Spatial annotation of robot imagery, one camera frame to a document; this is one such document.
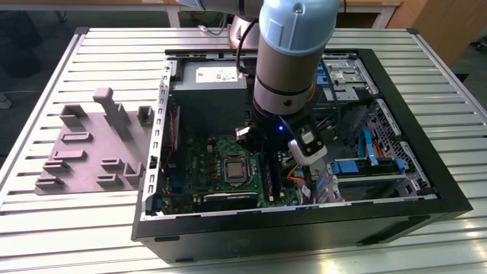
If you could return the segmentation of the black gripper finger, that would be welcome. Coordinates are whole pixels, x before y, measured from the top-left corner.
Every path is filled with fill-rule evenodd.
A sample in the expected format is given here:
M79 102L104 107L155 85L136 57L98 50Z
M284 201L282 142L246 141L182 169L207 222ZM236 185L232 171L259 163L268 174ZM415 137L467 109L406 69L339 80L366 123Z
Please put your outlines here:
M264 156L266 138L255 126L235 128L235 142L250 154Z

